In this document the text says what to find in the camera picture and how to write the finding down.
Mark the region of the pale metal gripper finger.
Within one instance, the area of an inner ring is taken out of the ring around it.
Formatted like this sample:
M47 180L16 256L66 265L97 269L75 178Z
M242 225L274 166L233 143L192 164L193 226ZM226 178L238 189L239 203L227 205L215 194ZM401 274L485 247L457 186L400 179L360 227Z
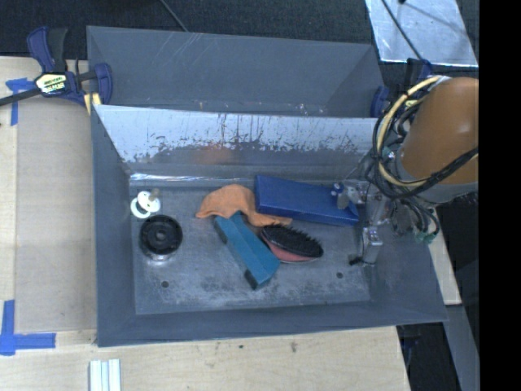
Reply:
M383 247L383 241L375 226L364 227L362 231L362 261L365 264L374 264Z
M359 203L359 192L355 185L336 182L332 187L332 196L335 198L338 209L346 209L350 204Z

